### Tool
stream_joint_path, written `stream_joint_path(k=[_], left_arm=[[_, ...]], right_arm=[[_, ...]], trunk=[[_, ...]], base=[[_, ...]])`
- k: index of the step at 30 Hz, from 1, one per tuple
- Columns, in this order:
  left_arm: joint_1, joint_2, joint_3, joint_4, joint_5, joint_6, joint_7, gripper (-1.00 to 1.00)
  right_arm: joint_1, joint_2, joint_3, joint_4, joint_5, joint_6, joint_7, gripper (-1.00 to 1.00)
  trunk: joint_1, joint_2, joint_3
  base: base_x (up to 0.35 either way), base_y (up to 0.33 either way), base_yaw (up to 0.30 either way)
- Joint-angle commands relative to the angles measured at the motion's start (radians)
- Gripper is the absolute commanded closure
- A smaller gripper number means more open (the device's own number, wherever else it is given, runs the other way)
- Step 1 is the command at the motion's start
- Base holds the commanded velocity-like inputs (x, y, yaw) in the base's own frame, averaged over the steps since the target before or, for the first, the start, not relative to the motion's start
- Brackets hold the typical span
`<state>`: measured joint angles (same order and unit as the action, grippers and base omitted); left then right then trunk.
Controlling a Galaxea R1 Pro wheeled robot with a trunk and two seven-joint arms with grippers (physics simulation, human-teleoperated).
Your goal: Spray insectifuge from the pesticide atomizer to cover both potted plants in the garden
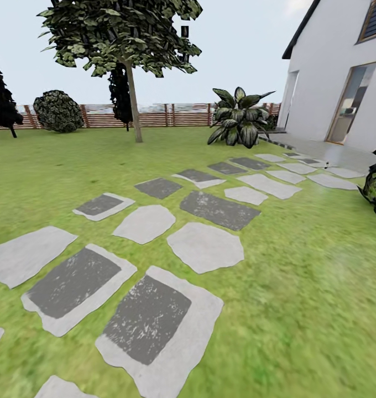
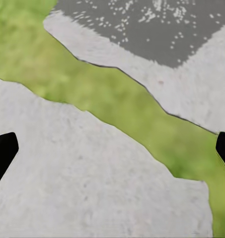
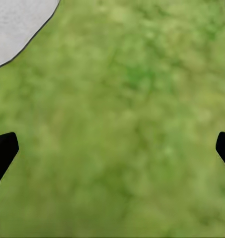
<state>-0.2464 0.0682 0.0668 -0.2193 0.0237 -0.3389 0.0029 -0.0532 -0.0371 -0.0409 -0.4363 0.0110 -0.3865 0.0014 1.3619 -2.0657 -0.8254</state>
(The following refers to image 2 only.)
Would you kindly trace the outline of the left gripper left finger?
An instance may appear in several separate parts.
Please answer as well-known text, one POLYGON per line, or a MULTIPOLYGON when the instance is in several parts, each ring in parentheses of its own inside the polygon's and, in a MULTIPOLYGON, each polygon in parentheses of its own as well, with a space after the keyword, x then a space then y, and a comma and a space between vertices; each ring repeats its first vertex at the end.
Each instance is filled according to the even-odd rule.
POLYGON ((17 137, 14 132, 0 135, 0 179, 19 152, 17 137))

